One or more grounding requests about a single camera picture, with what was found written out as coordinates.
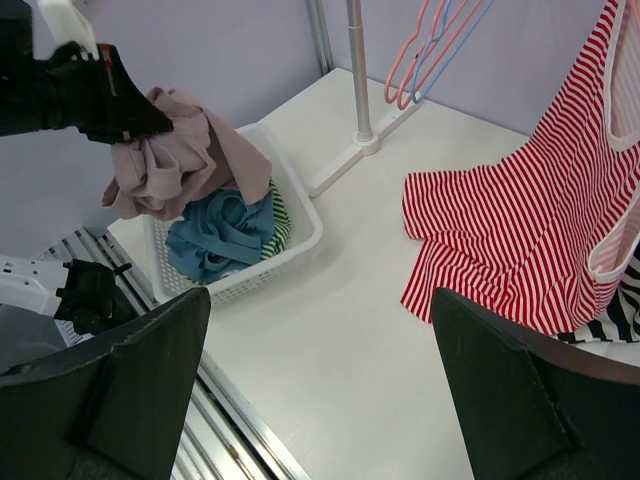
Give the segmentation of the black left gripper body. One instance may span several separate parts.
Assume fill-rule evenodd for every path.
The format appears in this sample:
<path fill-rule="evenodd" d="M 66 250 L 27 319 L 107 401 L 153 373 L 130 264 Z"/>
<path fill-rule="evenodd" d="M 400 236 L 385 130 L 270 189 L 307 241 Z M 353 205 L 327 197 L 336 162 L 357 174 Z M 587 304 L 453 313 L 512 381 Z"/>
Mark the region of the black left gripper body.
<path fill-rule="evenodd" d="M 85 53 L 71 41 L 49 58 L 32 61 L 31 73 L 44 108 L 42 127 L 75 127 L 91 141 L 115 144 L 120 141 L 120 125 L 106 67 L 100 60 L 85 59 Z"/>

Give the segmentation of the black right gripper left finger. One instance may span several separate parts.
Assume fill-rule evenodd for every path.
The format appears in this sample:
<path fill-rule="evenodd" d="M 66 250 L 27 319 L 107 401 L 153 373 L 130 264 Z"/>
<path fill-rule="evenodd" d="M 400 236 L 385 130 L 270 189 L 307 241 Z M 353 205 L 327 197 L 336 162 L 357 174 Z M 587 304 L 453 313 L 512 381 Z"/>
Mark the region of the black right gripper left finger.
<path fill-rule="evenodd" d="M 168 479 L 206 337 L 193 288 L 1 375 L 4 479 Z"/>

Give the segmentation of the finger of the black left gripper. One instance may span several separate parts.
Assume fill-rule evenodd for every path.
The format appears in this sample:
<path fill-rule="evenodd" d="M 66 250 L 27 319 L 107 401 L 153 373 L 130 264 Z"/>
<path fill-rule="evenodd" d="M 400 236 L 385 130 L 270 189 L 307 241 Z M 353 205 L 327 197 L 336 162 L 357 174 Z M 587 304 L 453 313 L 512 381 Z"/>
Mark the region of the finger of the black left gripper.
<path fill-rule="evenodd" d="M 104 71 L 105 80 L 102 89 L 105 94 L 108 121 L 138 117 L 151 112 L 164 114 L 136 87 L 114 45 L 99 44 L 98 52 Z"/>
<path fill-rule="evenodd" d="M 89 124 L 79 128 L 79 132 L 90 141 L 108 145 L 151 138 L 172 130 L 172 121 L 158 112 L 138 117 L 110 119 L 106 124 Z"/>

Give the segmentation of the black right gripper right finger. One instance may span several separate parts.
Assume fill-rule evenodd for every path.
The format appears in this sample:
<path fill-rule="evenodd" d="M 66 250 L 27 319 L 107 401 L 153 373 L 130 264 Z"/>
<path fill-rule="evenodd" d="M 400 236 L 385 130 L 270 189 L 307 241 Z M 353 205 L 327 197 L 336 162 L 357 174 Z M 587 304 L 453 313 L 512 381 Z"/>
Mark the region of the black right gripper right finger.
<path fill-rule="evenodd" d="M 477 479 L 636 479 L 639 369 L 440 288 L 439 354 Z"/>

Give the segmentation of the mauve pink tank top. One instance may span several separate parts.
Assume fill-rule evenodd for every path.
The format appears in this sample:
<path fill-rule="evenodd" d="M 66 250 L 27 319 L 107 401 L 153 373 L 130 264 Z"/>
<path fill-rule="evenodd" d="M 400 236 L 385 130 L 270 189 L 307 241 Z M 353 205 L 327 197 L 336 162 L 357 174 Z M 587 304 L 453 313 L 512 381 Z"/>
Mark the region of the mauve pink tank top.
<path fill-rule="evenodd" d="M 173 130 L 111 148 L 114 178 L 101 205 L 122 219 L 167 221 L 186 205 L 222 188 L 248 205 L 269 192 L 271 162 L 224 119 L 179 89 L 151 89 L 147 98 Z"/>

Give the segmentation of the teal blue tank top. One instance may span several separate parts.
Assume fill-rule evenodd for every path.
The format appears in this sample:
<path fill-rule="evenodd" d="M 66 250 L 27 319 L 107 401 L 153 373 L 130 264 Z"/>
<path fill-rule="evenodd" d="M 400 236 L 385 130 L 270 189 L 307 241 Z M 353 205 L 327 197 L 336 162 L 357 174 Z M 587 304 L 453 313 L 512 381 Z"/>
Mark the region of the teal blue tank top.
<path fill-rule="evenodd" d="M 188 279 L 210 284 L 259 263 L 274 233 L 271 193 L 249 205 L 236 190 L 217 190 L 187 204 L 169 227 L 167 260 Z"/>

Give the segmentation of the green striped tank top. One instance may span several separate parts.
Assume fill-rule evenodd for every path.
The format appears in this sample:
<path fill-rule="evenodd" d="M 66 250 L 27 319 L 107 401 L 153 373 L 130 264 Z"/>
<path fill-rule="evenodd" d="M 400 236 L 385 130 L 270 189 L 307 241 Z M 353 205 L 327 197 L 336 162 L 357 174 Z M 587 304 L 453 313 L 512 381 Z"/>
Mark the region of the green striped tank top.
<path fill-rule="evenodd" d="M 282 253 L 287 246 L 291 220 L 282 196 L 273 181 L 266 197 L 248 206 L 238 194 L 226 192 L 222 202 L 220 238 L 232 247 L 228 263 L 219 278 L 229 277 L 242 269 Z"/>

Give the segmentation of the pink wire hanger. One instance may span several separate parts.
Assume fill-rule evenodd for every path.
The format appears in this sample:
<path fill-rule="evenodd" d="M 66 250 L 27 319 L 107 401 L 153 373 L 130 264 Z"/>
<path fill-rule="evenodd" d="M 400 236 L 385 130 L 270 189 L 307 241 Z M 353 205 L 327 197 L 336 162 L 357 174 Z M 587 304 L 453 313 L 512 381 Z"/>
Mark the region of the pink wire hanger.
<path fill-rule="evenodd" d="M 391 87 L 392 87 L 392 83 L 394 80 L 394 76 L 396 75 L 399 66 L 401 65 L 402 61 L 404 60 L 406 54 L 407 54 L 407 50 L 409 49 L 409 47 L 414 43 L 414 41 L 419 37 L 421 29 L 423 27 L 423 23 L 424 23 L 424 16 L 425 13 L 427 11 L 427 8 L 429 7 L 430 4 L 430 0 L 424 0 L 420 10 L 418 12 L 417 15 L 417 20 L 416 20 L 416 24 L 415 24 L 415 28 L 413 33 L 409 36 L 409 38 L 404 42 L 402 48 L 400 49 L 392 67 L 391 70 L 386 78 L 385 81 L 385 86 L 384 86 L 384 99 L 386 101 L 387 104 L 391 105 L 393 102 L 396 102 L 397 104 L 401 103 L 401 99 L 402 99 L 402 92 L 404 91 L 404 87 L 400 86 L 396 89 L 396 91 L 394 93 L 391 93 Z M 441 27 L 444 28 L 446 26 L 446 17 L 448 14 L 448 9 L 450 6 L 451 2 L 450 1 L 445 1 L 445 0 L 441 0 L 435 10 L 435 14 L 434 17 L 432 18 L 432 23 L 431 23 L 431 27 L 430 27 L 430 38 L 434 39 L 436 36 L 436 28 L 437 27 Z"/>
<path fill-rule="evenodd" d="M 462 49 L 487 1 L 425 1 L 414 33 L 401 50 L 414 53 L 394 100 L 400 110 L 420 103 Z"/>

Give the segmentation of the blue wire hanger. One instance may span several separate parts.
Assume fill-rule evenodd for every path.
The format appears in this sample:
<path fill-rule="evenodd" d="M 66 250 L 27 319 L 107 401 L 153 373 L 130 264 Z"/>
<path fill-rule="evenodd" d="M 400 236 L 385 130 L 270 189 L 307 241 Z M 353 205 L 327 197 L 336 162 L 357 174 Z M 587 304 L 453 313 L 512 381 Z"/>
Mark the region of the blue wire hanger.
<path fill-rule="evenodd" d="M 477 26 L 494 4 L 489 1 L 460 1 L 448 9 L 446 26 L 436 28 L 434 39 L 429 38 L 418 54 L 409 82 L 409 94 L 414 104 L 424 101 L 435 83 L 462 49 Z"/>

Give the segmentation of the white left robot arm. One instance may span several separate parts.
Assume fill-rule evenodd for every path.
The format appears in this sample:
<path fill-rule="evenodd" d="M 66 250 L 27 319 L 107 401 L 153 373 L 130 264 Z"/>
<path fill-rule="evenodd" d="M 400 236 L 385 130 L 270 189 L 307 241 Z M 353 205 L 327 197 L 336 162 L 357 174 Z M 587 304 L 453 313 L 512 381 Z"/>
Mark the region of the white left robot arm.
<path fill-rule="evenodd" d="M 33 12 L 25 1 L 1 4 L 1 134 L 75 127 L 89 140 L 114 145 L 172 131 L 172 121 L 139 91 L 115 46 L 96 42 L 75 1 L 37 7 L 58 46 L 34 55 Z M 129 269 L 73 259 L 1 258 L 1 302 L 99 335 L 136 318 L 116 283 Z"/>

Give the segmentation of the black white striped tank top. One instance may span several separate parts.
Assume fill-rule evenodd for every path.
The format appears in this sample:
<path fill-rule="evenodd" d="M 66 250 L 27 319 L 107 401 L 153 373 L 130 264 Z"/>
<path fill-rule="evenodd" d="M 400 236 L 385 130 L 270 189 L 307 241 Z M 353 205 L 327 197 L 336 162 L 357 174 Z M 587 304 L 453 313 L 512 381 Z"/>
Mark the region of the black white striped tank top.
<path fill-rule="evenodd" d="M 587 342 L 639 342 L 639 248 L 602 314 L 572 333 L 555 336 L 570 345 Z"/>

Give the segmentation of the red striped tank top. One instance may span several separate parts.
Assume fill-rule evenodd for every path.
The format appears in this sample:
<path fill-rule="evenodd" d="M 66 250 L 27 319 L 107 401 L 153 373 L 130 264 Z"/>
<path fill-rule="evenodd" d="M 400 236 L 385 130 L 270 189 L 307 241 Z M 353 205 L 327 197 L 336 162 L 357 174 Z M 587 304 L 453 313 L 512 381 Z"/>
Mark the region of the red striped tank top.
<path fill-rule="evenodd" d="M 419 319 L 439 288 L 554 337 L 602 314 L 639 248 L 638 4 L 605 3 L 518 150 L 409 174 L 402 212 L 422 247 L 401 302 Z"/>

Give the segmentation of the metal clothes rack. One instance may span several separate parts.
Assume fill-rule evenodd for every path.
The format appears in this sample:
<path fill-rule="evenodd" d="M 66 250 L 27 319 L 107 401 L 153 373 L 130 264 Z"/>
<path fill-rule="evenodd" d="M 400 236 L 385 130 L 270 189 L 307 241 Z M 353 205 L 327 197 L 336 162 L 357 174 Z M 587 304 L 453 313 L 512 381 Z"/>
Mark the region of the metal clothes rack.
<path fill-rule="evenodd" d="M 351 145 L 307 182 L 306 190 L 310 198 L 319 197 L 359 160 L 376 154 L 382 141 L 421 107 L 420 104 L 413 104 L 404 110 L 393 107 L 375 126 L 372 125 L 361 2 L 349 0 L 346 5 L 357 129 L 352 136 Z"/>

